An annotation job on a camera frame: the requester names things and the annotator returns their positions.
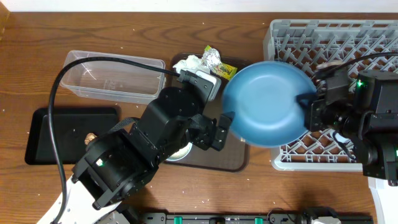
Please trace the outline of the white tissue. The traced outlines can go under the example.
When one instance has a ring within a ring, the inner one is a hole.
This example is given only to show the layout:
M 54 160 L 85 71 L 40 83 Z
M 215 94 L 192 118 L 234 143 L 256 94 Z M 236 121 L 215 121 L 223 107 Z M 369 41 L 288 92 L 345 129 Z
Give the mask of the white tissue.
M 195 73 L 197 70 L 209 72 L 209 69 L 202 65 L 202 59 L 195 55 L 189 55 L 187 59 L 178 61 L 173 68 L 177 73 L 180 73 L 181 70 L 189 70 L 193 73 Z

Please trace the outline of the aluminium foil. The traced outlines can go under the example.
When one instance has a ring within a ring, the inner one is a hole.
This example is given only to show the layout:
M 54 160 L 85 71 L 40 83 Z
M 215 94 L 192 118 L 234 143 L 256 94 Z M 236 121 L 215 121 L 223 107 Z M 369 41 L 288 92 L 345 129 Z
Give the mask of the aluminium foil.
M 201 58 L 201 64 L 210 70 L 221 64 L 220 53 L 216 49 L 205 50 Z

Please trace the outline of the blue plate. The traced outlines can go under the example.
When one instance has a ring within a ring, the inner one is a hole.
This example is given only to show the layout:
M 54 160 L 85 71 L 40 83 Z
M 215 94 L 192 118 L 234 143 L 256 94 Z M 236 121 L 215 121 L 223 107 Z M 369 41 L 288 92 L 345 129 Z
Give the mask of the blue plate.
M 223 112 L 233 112 L 230 131 L 248 144 L 277 147 L 308 132 L 305 112 L 296 97 L 315 94 L 311 79 L 285 62 L 254 63 L 228 82 L 222 94 Z

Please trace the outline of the brown food scrap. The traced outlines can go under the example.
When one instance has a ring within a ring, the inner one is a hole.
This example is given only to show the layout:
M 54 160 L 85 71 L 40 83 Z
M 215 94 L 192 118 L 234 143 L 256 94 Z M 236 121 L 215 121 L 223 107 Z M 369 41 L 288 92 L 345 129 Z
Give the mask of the brown food scrap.
M 94 133 L 88 133 L 85 137 L 85 145 L 89 145 L 89 143 L 97 137 Z

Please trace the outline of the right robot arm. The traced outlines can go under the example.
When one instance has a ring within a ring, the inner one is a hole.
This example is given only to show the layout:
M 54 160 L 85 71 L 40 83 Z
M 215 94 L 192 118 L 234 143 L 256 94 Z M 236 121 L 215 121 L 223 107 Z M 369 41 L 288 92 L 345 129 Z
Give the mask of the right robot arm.
M 354 93 L 345 69 L 317 72 L 323 93 L 296 97 L 309 131 L 334 129 L 353 143 L 354 158 L 368 177 L 377 220 L 397 223 L 397 74 L 383 70 L 358 73 Z

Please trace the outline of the light blue cup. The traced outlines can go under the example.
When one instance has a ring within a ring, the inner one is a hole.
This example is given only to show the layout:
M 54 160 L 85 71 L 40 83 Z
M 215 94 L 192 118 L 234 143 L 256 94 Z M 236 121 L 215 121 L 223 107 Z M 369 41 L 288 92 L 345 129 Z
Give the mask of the light blue cup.
M 340 135 L 336 131 L 332 133 L 332 138 L 334 139 L 334 141 L 340 142 L 343 144 L 347 144 L 350 142 L 350 140 L 348 138 L 344 138 L 342 135 Z

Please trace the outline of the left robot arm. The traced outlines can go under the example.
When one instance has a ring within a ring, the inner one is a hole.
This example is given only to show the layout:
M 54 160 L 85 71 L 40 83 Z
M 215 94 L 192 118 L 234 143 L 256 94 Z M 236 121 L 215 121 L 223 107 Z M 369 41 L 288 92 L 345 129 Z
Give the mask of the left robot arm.
M 130 195 L 148 184 L 160 163 L 188 143 L 222 150 L 234 118 L 202 114 L 205 102 L 190 87 L 164 88 L 141 118 L 126 118 L 94 138 L 67 180 L 66 205 L 58 198 L 40 223 L 97 223 Z

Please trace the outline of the green snack wrapper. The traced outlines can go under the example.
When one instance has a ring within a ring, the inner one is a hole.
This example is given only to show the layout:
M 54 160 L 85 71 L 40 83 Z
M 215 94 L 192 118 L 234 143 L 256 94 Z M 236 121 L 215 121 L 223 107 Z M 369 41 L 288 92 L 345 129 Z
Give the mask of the green snack wrapper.
M 213 49 L 213 47 L 210 47 L 209 45 L 207 45 L 205 47 L 204 51 L 208 50 L 208 49 Z M 219 66 L 215 67 L 214 69 L 212 69 L 210 71 L 213 72 L 215 75 L 223 77 L 227 80 L 231 80 L 237 73 L 238 69 L 232 65 L 228 65 L 221 61 L 221 64 Z

